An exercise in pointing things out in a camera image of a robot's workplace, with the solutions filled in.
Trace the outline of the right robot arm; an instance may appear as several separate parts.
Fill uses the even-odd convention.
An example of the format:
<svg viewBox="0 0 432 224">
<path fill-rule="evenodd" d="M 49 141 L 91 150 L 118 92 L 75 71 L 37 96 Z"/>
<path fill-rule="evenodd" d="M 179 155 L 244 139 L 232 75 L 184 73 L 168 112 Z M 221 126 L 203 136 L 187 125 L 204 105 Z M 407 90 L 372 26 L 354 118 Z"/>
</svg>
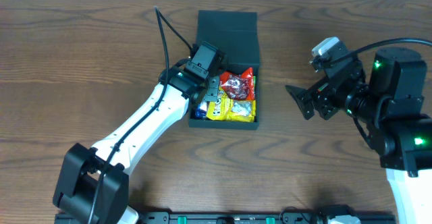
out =
<svg viewBox="0 0 432 224">
<path fill-rule="evenodd" d="M 427 64 L 403 44 L 431 46 L 421 38 L 393 38 L 350 51 L 336 37 L 312 49 L 310 64 L 324 78 L 304 89 L 286 86 L 306 120 L 345 111 L 379 155 L 400 223 L 431 222 L 431 117 L 422 113 Z"/>
</svg>

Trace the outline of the red Hacks candy bag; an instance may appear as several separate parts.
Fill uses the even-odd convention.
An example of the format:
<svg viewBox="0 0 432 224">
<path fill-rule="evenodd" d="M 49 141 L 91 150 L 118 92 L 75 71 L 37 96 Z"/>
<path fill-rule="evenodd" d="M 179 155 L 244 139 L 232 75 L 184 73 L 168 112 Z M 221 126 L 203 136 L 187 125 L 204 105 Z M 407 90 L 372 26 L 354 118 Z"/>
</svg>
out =
<svg viewBox="0 0 432 224">
<path fill-rule="evenodd" d="M 255 100 L 253 76 L 253 69 L 251 67 L 242 74 L 223 72 L 219 77 L 219 84 L 230 99 L 253 101 Z"/>
</svg>

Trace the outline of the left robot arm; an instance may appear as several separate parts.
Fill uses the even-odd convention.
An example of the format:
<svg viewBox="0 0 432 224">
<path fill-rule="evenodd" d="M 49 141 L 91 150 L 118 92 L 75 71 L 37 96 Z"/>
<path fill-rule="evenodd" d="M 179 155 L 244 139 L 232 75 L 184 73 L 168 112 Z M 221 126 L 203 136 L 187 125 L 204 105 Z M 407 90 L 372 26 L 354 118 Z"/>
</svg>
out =
<svg viewBox="0 0 432 224">
<path fill-rule="evenodd" d="M 76 143 L 67 151 L 53 204 L 78 223 L 137 223 L 140 215 L 129 205 L 131 174 L 158 138 L 203 100 L 226 60 L 203 42 L 167 65 L 149 98 L 121 126 L 90 148 Z"/>
</svg>

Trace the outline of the long blue snack bar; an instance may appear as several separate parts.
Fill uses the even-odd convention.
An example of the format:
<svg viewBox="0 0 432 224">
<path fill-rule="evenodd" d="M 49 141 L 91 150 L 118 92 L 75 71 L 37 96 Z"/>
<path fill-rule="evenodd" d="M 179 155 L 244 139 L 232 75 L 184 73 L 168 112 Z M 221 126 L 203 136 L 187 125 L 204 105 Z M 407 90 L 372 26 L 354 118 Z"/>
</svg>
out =
<svg viewBox="0 0 432 224">
<path fill-rule="evenodd" d="M 202 101 L 197 108 L 195 109 L 195 118 L 196 119 L 206 119 L 207 118 L 207 111 L 209 108 L 209 102 L 208 101 Z"/>
</svg>

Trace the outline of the yellow candy bag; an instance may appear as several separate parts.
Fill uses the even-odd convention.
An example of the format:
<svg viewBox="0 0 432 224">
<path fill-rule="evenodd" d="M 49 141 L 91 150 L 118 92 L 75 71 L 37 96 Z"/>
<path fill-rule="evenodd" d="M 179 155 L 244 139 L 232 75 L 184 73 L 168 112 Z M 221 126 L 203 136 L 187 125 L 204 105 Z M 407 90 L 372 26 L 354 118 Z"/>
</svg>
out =
<svg viewBox="0 0 432 224">
<path fill-rule="evenodd" d="M 228 97 L 219 87 L 217 100 L 208 103 L 206 117 L 213 121 L 253 122 L 256 117 L 256 101 L 237 101 Z"/>
</svg>

